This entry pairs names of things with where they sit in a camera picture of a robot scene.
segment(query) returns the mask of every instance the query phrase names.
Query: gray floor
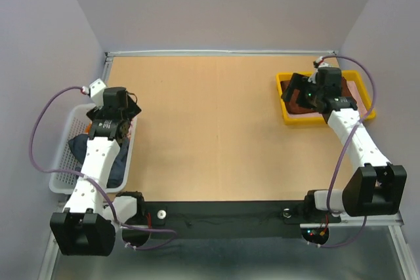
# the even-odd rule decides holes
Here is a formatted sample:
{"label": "gray floor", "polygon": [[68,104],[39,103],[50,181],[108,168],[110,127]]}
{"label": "gray floor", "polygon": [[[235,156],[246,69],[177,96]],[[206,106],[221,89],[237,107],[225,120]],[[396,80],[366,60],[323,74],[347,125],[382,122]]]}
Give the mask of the gray floor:
{"label": "gray floor", "polygon": [[[358,228],[331,229],[328,243]],[[59,255],[53,279],[404,279],[387,227],[368,227],[356,243],[317,249],[296,239],[178,240],[134,252],[117,241],[109,257]]]}

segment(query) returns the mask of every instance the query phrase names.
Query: metal frame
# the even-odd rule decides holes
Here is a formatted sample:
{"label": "metal frame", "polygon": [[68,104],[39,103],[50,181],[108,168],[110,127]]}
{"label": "metal frame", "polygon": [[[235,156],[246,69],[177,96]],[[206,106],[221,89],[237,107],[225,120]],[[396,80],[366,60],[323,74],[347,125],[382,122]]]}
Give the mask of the metal frame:
{"label": "metal frame", "polygon": [[[112,68],[112,62],[115,56],[248,56],[248,55],[256,55],[264,56],[264,55],[325,55],[325,54],[336,54],[334,50],[331,51],[319,51],[319,50],[312,50],[312,51],[305,51],[305,50],[140,50],[140,51],[133,51],[133,52],[109,52],[106,54],[107,58],[104,65],[104,70],[102,73],[102,80],[106,83],[110,71]],[[284,209],[288,207],[287,204],[296,204],[302,201],[267,201],[267,202],[258,202],[258,201],[250,201],[250,202],[239,202],[244,206],[244,204],[252,205],[260,203],[261,205],[264,203],[275,203],[277,206],[279,204],[282,205],[280,209]],[[168,203],[147,203],[151,207],[153,205],[157,208],[161,208],[163,204]],[[284,229],[280,229],[278,233],[290,232],[290,226],[287,227],[287,222],[283,220],[282,222]],[[337,227],[349,227],[349,226],[360,226],[362,223],[362,218],[359,217],[349,217],[347,215],[341,216],[340,223],[331,223],[331,226]],[[367,221],[366,226],[388,226],[390,230],[390,234],[396,248],[396,252],[398,254],[398,259],[400,261],[400,265],[404,272],[404,276],[406,279],[409,280],[418,280],[419,274],[417,272],[417,268],[415,267],[415,263],[413,260],[413,256],[411,254],[410,248],[408,244],[405,242],[404,236],[402,234],[401,227],[404,223],[400,214],[396,214],[394,216],[377,216],[371,217]],[[299,224],[300,228],[308,228],[316,226],[316,224]],[[53,234],[50,234],[49,242],[47,245],[47,249],[45,252],[45,256],[43,259],[43,263],[41,265],[41,270],[39,273],[38,279],[52,279],[54,273],[54,266],[57,261],[58,257],[58,245],[54,239]]]}

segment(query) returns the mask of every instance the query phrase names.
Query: brown cloth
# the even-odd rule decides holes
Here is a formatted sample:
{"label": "brown cloth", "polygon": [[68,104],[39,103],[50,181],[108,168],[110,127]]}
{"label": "brown cloth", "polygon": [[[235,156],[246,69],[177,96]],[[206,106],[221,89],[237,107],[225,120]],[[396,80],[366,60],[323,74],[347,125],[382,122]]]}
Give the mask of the brown cloth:
{"label": "brown cloth", "polygon": [[[280,82],[280,85],[282,86],[282,91],[285,91],[286,88],[289,86],[289,82],[290,80],[287,81],[282,81]],[[347,80],[345,78],[341,79],[341,95],[342,96],[352,96],[350,90],[348,89],[347,86]],[[291,97],[290,102],[284,102],[284,104],[286,105],[286,110],[289,114],[309,114],[309,113],[315,113],[314,110],[311,110],[309,108],[302,108],[299,105],[296,104],[296,99],[297,99],[297,95],[299,94],[299,90],[294,90],[293,91],[293,96]]]}

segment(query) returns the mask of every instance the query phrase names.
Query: white plastic bin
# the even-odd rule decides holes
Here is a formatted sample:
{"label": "white plastic bin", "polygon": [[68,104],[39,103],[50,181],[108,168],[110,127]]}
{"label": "white plastic bin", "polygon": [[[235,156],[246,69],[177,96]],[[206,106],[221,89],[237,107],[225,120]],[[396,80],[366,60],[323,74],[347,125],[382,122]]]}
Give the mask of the white plastic bin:
{"label": "white plastic bin", "polygon": [[[76,106],[70,113],[66,122],[66,126],[64,127],[64,132],[58,147],[56,157],[54,159],[54,165],[52,166],[54,169],[75,170],[76,167],[81,168],[80,163],[77,162],[70,151],[68,140],[74,138],[78,134],[85,132],[86,127],[91,122],[91,120],[86,116],[86,113],[94,107],[94,104],[82,104]],[[127,183],[130,171],[131,154],[133,152],[136,123],[137,117],[135,117],[131,123],[131,139],[129,144],[127,163],[125,165],[123,182],[116,188],[106,188],[107,193],[117,193],[121,191]],[[77,177],[75,175],[67,173],[52,173],[49,186],[50,190],[55,193],[65,193],[67,195],[71,195],[76,186],[76,182]]]}

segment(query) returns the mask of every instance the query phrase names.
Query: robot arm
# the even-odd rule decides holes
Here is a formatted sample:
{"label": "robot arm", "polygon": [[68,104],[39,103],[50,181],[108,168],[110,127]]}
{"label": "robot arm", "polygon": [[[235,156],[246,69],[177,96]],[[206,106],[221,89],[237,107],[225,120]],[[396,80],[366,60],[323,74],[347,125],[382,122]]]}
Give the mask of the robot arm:
{"label": "robot arm", "polygon": [[[400,165],[392,165],[379,151],[359,122],[356,101],[341,96],[341,70],[326,63],[319,67],[314,65],[317,71],[310,77],[293,74],[282,95],[283,100],[289,102],[294,90],[299,90],[297,104],[321,113],[343,145],[355,124],[359,124],[347,151],[354,174],[344,190],[333,190],[331,209],[347,212],[350,216],[397,213],[406,171]],[[327,192],[318,190],[313,193],[316,209],[327,210]]]}
{"label": "robot arm", "polygon": [[[105,189],[131,120],[141,109],[125,88],[107,88],[100,79],[85,92],[87,90],[96,107],[87,113],[92,126],[81,172]],[[120,222],[137,213],[138,198],[142,197],[134,194],[134,197],[115,198],[113,205]],[[99,191],[86,178],[78,178],[63,212],[51,216],[50,227],[62,254],[107,256],[111,253],[119,225],[112,220],[109,207],[104,209],[103,201]]]}

